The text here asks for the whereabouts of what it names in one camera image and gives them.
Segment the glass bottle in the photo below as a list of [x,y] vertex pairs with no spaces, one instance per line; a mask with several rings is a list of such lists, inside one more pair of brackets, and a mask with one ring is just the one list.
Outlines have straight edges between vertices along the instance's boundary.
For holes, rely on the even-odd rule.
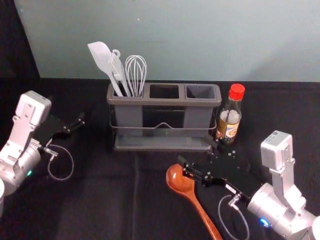
[[242,116],[241,101],[244,94],[245,87],[242,84],[232,84],[228,100],[220,113],[216,138],[225,144],[232,144],[235,140]]

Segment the white silicone spatula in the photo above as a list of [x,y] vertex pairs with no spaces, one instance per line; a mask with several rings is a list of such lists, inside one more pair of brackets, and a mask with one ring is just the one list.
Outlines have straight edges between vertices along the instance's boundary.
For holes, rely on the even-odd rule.
[[117,84],[111,66],[109,64],[109,60],[111,58],[111,51],[109,50],[108,46],[101,41],[96,41],[89,43],[88,48],[97,67],[109,76],[115,93],[119,97],[123,97],[123,94],[121,93],[121,90]]

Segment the black cloth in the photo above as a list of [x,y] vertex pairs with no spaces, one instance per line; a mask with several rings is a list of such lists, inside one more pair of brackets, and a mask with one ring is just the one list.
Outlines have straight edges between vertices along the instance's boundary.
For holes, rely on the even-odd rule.
[[[216,82],[225,99],[231,82]],[[320,85],[318,83],[244,82],[239,133],[232,149],[250,174],[270,182],[261,166],[260,144],[274,130],[293,135],[295,184],[307,199],[306,209],[320,215],[319,147]],[[171,191],[165,174],[177,162],[176,152],[113,152],[104,80],[42,79],[30,89],[53,96],[51,113],[72,122],[86,112],[86,126],[58,143],[75,161],[71,179],[58,182],[46,173],[47,157],[11,196],[6,197],[0,219],[0,239],[211,239],[191,203]],[[1,115],[1,139],[7,139],[16,103],[24,89],[12,81],[1,83],[0,92],[13,95],[11,115]],[[64,153],[56,167],[68,168]],[[183,153],[187,160],[204,163],[204,153]],[[219,186],[196,186],[196,194],[217,226],[218,202],[227,192]],[[240,206],[252,240],[281,239]],[[224,208],[223,219],[238,238],[246,236],[240,217]]]

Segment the gray utensil caddy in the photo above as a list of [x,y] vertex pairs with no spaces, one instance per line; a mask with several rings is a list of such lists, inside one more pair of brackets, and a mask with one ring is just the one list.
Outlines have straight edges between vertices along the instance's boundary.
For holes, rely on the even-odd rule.
[[215,84],[146,82],[142,97],[107,91],[116,151],[208,151],[204,136],[217,127]]

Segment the wooden ladle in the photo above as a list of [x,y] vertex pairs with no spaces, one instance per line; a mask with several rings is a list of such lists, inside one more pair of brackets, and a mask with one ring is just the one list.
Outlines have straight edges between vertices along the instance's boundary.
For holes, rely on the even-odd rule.
[[182,175],[179,164],[172,165],[166,171],[165,179],[168,186],[176,193],[186,197],[195,206],[213,240],[223,240],[195,194],[195,181]]

